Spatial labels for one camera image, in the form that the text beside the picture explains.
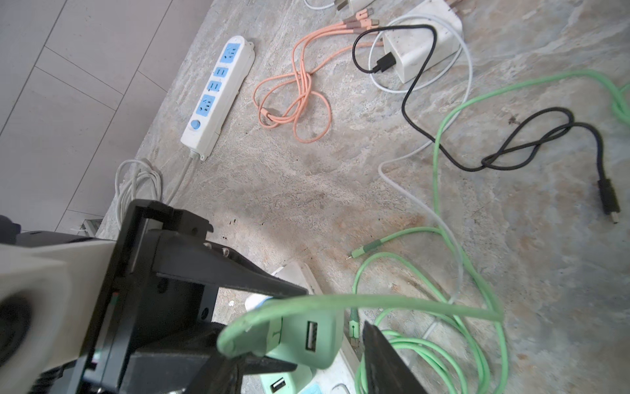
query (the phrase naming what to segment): coiled white cable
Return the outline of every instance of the coiled white cable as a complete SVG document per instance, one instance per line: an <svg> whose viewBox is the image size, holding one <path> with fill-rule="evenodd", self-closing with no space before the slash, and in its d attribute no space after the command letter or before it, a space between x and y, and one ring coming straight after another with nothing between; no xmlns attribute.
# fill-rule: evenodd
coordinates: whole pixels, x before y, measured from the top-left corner
<svg viewBox="0 0 630 394"><path fill-rule="evenodd" d="M188 159L186 160L186 164L181 171L180 176L177 178L177 182L175 184L175 188L171 192L171 194L164 200L165 204L170 204L179 190L181 183L184 181L184 177L188 172L188 168L190 164L193 162L193 159L199 158L199 154L190 151L188 155ZM119 182L120 174L122 173L122 169L125 168L128 164L135 165L133 167L133 171L131 173L130 178L123 182L122 184ZM118 169L116 170L116 177L114 178L114 200L116 201L116 224L118 228L122 226L122 220L125 217L125 213L127 213L127 207L129 203L135 199L136 192L142 181L149 180L151 182L151 186L149 190L151 191L151 199L153 200L162 200L162 177L158 173L156 169L153 168L151 163L146 159L129 159L123 161Z"/></svg>

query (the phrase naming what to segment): white power strip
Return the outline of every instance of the white power strip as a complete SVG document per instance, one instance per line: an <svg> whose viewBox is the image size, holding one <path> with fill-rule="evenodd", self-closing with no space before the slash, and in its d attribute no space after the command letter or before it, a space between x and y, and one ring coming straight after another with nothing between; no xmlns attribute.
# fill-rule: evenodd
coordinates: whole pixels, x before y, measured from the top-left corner
<svg viewBox="0 0 630 394"><path fill-rule="evenodd" d="M254 64L254 44L239 35L230 38L221 53L181 136L181 143L202 161L214 149L227 113Z"/></svg>
<svg viewBox="0 0 630 394"><path fill-rule="evenodd" d="M310 268L304 263L289 263L273 272L272 275L304 287L309 294L324 294ZM245 300L245 309L251 311L268 298L262 294L252 294ZM341 349L333 364L328 369L317 370L311 382L300 391L300 394L347 394L347 392L355 394L354 378L357 369L357 355L344 335Z"/></svg>

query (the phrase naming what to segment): gray floor tile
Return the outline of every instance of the gray floor tile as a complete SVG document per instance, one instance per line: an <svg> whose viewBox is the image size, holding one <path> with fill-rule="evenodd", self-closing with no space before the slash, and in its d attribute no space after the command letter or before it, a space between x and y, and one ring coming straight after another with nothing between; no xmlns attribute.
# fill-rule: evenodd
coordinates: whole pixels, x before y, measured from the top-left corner
<svg viewBox="0 0 630 394"><path fill-rule="evenodd" d="M68 0L46 46L121 93L171 0Z"/></svg>
<svg viewBox="0 0 630 394"><path fill-rule="evenodd" d="M44 47L36 67L115 110L122 94Z"/></svg>
<svg viewBox="0 0 630 394"><path fill-rule="evenodd" d="M54 231L113 114L35 68L0 136L0 212Z"/></svg>
<svg viewBox="0 0 630 394"><path fill-rule="evenodd" d="M0 129L63 5L64 0L0 1Z"/></svg>
<svg viewBox="0 0 630 394"><path fill-rule="evenodd" d="M169 90L211 4L212 0L173 0L140 63L140 72Z"/></svg>
<svg viewBox="0 0 630 394"><path fill-rule="evenodd" d="M89 215L83 212L67 210L61 217L61 221L55 231L58 233L78 234L83 221L86 219L103 219L103 216Z"/></svg>
<svg viewBox="0 0 630 394"><path fill-rule="evenodd" d="M105 215L116 169L135 157L166 92L137 72L68 209Z"/></svg>

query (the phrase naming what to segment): black cable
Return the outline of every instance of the black cable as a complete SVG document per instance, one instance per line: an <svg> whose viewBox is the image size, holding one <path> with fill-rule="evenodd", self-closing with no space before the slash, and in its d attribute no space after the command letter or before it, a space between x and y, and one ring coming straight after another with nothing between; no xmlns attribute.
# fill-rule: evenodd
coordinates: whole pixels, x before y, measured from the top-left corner
<svg viewBox="0 0 630 394"><path fill-rule="evenodd" d="M431 59L431 56L433 55L433 51L435 50L435 46L437 44L437 32L435 31L435 28L431 25L396 25L396 26L382 26L382 27L378 27L378 28L373 28L370 30L367 30L363 33L361 33L357 39L355 40L354 44L352 45L352 61L354 62L355 66L359 69L359 71L362 71L366 74L373 74L377 71L384 71L384 69L382 69L382 65L383 64L387 64L387 68L393 66L395 64L395 59L392 62L391 59L387 59L387 61L385 63L381 62L381 60L377 61L377 66L371 70L368 69L364 69L361 66L359 66L358 62L357 62L357 56L356 56L356 49L357 49L357 44L359 42L359 40L361 38L363 38L365 35L370 34L370 33L375 33L375 32L382 32L385 30L405 30L405 29L418 29L418 28L425 28L430 30L433 33L433 44L431 45L431 50L428 53L427 58L425 59L425 62L422 64L422 67L420 68L420 71L418 72L418 75L416 76L416 78L413 80L413 82L411 83L411 86L409 87L409 90L407 91L407 94L405 94L404 98L403 98L403 103L401 106L401 111L403 113L403 117L404 119L407 121L407 123L409 123L410 126L412 126L414 129L416 129L418 132L422 133L422 135L424 135L425 137L429 138L431 141L433 141L435 143L435 138L429 134L427 131L423 130L420 126L418 126L417 124L415 124L411 118L409 118L409 115L407 115L407 111L405 109L405 106L407 104L407 99L409 98L409 96L411 95L411 92L413 91L413 88L416 86L416 84L418 83L418 80L420 79L420 76L422 75L422 73L424 72L429 60ZM386 54L384 56L385 57L392 57L391 52ZM510 142L514 139L514 137L516 137L516 135L523 129L523 127L525 127L529 122L531 122L532 120L538 118L539 116L548 113L548 112L562 112L563 114L566 115L567 117L567 122L565 124L561 124L555 128L553 128L552 130L550 130L549 132L547 132L544 136L542 136L540 139L536 140L536 141L532 141L532 142L527 142L525 144L521 144L518 146L513 146L511 148L508 148L507 146L510 144ZM529 163L531 163L531 161L534 159L534 157L536 156L536 153L538 153L538 150L540 150L541 146L547 142L553 141L555 139L558 139L562 136L564 136L565 134L567 134L572 127L583 127L584 129L590 131L593 134L593 137L595 137L595 142L597 144L597 173L599 175L599 181L598 181L598 185L599 185L599 190L600 190L600 198L602 200L602 204L604 206L604 212L606 214L610 214L612 212L620 212L619 209L619 204L617 203L617 197L615 195L615 191L612 187L612 184L610 182L609 179L606 179L606 174L604 171L604 140L602 139L602 135L599 132L599 130L597 130L595 128L595 126L588 124L588 123L583 123L583 122L575 122L575 117L573 116L573 112L571 112L569 109L567 108L563 108L563 107L549 107L549 108L545 108L543 110L540 110L536 113L534 113L533 115L531 115L530 117L528 117L527 119L525 119L520 125L518 125L518 127L510 134L510 136L505 140L505 142L503 143L503 145L501 145L501 147L499 148L499 150L497 150L497 152L488 155L486 157L484 157L483 159L481 159L481 165L478 167L466 167L462 164L460 164L457 160L455 160L455 158L453 156L451 156L451 154L446 150L446 148L444 148L444 145L440 143L440 150L442 151L442 153L444 153L444 155L450 160L451 163L453 163L456 167L458 167L460 170L464 170L464 171L468 171L468 172L477 172L477 171L481 171L484 168L491 168L493 170L498 170L498 171L512 171L512 170L516 170L519 168L523 168L524 166L528 165ZM523 162L516 164L516 165L511 165L511 166L501 166L501 165L495 165L494 162L501 156L503 156L504 154L508 154L508 153L512 153L512 152L516 152L519 151L521 149L525 149L525 148L529 148L529 147L534 147L531 151L531 153L529 154L529 157L525 160L523 160Z"/></svg>

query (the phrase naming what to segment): white power adapter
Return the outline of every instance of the white power adapter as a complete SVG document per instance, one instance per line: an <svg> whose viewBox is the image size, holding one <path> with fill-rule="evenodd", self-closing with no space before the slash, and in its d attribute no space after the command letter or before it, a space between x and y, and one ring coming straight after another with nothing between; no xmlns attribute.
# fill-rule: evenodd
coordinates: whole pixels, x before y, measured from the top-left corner
<svg viewBox="0 0 630 394"><path fill-rule="evenodd" d="M431 14L450 24L459 35L462 35L462 21L455 11L444 0L425 0L405 16L418 13ZM433 67L438 62L457 52L459 41L444 26L425 18L408 19L405 25L432 25L437 31L437 43L431 59L425 69ZM427 29L391 30L383 34L385 53L391 52L396 59L394 69L400 80L405 83L415 78L420 72L422 64L427 59L433 45L433 33Z"/></svg>

